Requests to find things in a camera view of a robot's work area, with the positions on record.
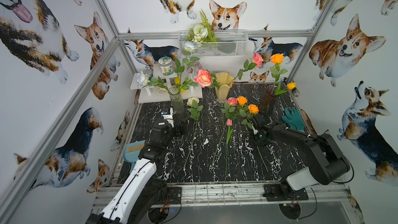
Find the pink tulip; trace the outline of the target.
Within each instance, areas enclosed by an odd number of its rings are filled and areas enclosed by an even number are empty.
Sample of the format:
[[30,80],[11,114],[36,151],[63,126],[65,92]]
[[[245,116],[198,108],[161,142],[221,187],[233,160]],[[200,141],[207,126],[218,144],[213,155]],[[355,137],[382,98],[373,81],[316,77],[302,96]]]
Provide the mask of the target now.
[[232,125],[233,125],[233,121],[231,119],[228,119],[227,120],[228,132],[227,132],[227,140],[226,140],[226,146],[227,146],[227,149],[226,149],[226,169],[225,169],[225,173],[224,173],[225,176],[227,176],[227,174],[228,174],[228,167],[229,167],[229,143],[230,143],[230,139],[231,139],[231,136],[232,136],[232,133],[233,133]]

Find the orange tulip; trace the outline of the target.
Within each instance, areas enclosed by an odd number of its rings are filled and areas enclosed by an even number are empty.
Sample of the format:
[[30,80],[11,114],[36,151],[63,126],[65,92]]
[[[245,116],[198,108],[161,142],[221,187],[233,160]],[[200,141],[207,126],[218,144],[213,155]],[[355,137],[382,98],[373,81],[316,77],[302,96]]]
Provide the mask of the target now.
[[278,95],[281,95],[281,94],[284,94],[284,93],[288,92],[288,90],[293,90],[295,88],[296,88],[296,83],[287,84],[285,89],[282,88],[282,83],[278,83],[277,84],[277,89],[276,89],[274,95],[278,96]]

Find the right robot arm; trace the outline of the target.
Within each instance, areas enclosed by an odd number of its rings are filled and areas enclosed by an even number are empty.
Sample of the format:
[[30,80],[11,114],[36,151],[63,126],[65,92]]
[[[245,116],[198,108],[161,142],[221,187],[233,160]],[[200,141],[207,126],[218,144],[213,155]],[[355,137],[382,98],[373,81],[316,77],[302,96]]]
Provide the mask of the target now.
[[350,162],[329,134],[307,134],[281,123],[266,122],[262,115],[254,116],[253,122],[257,142],[266,145],[270,141],[285,143],[304,153],[306,167],[280,180],[277,192],[286,200],[296,197],[297,192],[306,187],[329,185],[351,169]]

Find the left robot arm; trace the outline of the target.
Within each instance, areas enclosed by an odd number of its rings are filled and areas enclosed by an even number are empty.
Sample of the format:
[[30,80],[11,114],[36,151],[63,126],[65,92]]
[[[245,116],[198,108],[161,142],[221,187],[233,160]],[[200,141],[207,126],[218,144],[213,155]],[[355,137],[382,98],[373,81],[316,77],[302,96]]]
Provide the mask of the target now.
[[155,175],[164,161],[173,138],[187,132],[186,125],[159,119],[153,123],[150,138],[140,150],[138,160],[121,189],[100,214],[90,214],[87,224],[137,224],[149,209],[166,197],[166,181]]

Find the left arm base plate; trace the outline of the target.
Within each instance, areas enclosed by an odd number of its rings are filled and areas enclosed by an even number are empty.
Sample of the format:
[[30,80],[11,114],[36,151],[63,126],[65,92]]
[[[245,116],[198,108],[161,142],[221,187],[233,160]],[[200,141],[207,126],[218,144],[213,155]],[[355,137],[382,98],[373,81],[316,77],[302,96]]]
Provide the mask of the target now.
[[156,205],[179,205],[181,203],[181,187],[165,187],[159,191]]

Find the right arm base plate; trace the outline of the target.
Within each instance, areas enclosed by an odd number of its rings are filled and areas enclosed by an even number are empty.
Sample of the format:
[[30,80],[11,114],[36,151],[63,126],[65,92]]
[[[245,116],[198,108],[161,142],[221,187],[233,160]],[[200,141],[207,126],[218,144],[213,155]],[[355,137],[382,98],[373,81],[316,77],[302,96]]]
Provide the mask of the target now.
[[295,191],[286,184],[265,184],[263,188],[263,197],[265,197],[269,202],[292,200],[305,201],[309,199],[305,189]]

